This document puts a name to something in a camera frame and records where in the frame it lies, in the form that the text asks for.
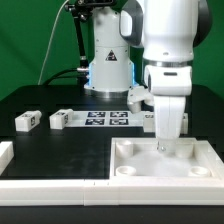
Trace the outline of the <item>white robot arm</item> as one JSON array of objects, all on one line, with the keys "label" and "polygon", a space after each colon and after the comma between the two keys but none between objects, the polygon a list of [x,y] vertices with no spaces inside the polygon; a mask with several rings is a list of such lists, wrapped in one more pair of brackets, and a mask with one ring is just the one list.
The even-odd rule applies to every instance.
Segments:
[{"label": "white robot arm", "polygon": [[120,13],[93,13],[95,57],[84,85],[91,95],[127,94],[133,113],[154,107],[157,150],[170,153],[192,91],[193,48],[208,35],[207,0],[128,0]]}]

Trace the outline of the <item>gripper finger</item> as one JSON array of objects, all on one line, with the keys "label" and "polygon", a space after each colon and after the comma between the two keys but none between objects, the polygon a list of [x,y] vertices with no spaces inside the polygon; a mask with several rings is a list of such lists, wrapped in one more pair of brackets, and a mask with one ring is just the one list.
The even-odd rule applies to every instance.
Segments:
[{"label": "gripper finger", "polygon": [[162,154],[172,154],[175,151],[175,141],[159,138],[157,150]]}]

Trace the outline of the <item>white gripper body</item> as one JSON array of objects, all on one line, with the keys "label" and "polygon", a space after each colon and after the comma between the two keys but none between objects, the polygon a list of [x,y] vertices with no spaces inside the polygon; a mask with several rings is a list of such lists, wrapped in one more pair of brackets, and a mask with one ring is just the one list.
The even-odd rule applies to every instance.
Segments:
[{"label": "white gripper body", "polygon": [[173,140],[180,136],[185,104],[185,97],[154,97],[155,134],[158,139]]}]

